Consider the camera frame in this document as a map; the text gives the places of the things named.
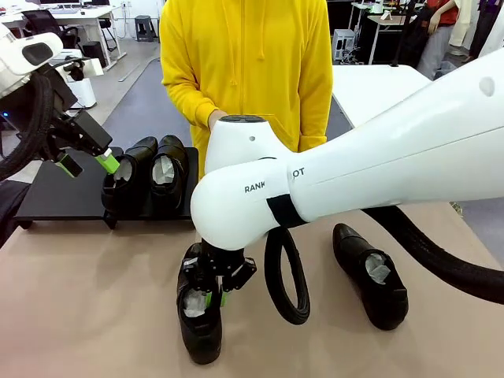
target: hand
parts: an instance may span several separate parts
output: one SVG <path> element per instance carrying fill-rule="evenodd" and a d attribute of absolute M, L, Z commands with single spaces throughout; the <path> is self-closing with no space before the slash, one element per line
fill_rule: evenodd
<path fill-rule="evenodd" d="M 210 128 L 210 131 L 212 131 L 213 126 L 215 123 L 221 119 L 224 116 L 227 116 L 228 114 L 226 112 L 223 112 L 222 110 L 214 110 L 211 114 L 210 117 L 208 117 L 208 127 Z"/>
<path fill-rule="evenodd" d="M 433 35 L 435 33 L 436 29 L 438 28 L 440 19 L 441 19 L 441 15 L 439 13 L 435 12 L 432 15 L 431 21 L 428 24 L 428 30 L 427 30 L 427 33 L 429 35 Z"/>

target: keyboard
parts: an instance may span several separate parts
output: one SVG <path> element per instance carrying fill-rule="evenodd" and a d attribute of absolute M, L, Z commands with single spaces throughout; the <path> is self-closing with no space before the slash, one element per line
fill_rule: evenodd
<path fill-rule="evenodd" d="M 75 14 L 79 12 L 78 9 L 49 9 L 52 14 Z"/>

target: hoodie zipper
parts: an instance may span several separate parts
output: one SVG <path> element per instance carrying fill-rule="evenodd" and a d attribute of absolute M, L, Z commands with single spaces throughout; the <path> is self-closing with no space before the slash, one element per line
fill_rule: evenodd
<path fill-rule="evenodd" d="M 242 3 L 242 14 L 241 14 L 241 19 L 242 19 L 242 43 L 241 43 L 241 53 L 242 53 L 242 82 L 241 82 L 241 87 L 242 87 L 242 96 L 241 96 L 241 101 L 240 101 L 240 106 L 239 106 L 239 111 L 240 114 L 243 114 L 243 96 L 245 92 L 245 0 L 241 1 Z"/>

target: gray carpet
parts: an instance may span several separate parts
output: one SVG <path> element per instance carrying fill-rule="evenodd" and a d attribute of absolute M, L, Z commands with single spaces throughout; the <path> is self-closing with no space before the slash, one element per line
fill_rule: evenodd
<path fill-rule="evenodd" d="M 158 139 L 177 135 L 191 145 L 189 124 L 170 102 L 161 85 L 161 63 L 154 60 L 123 97 L 104 123 L 113 137 L 113 145 L 128 148 L 146 135 Z M 350 124 L 336 105 L 331 104 L 327 136 L 334 139 L 350 130 Z M 464 219 L 480 240 L 504 263 L 504 198 L 463 202 Z"/>

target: red shirt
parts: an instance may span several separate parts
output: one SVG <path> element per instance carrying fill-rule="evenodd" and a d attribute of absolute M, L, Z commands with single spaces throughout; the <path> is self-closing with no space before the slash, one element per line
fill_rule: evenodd
<path fill-rule="evenodd" d="M 439 9 L 444 6 L 450 0 L 427 0 L 427 6 L 429 8 Z M 441 20 L 439 21 L 439 26 L 449 26 L 454 25 L 457 22 L 458 8 L 454 6 L 452 9 L 447 10 L 441 15 Z"/>

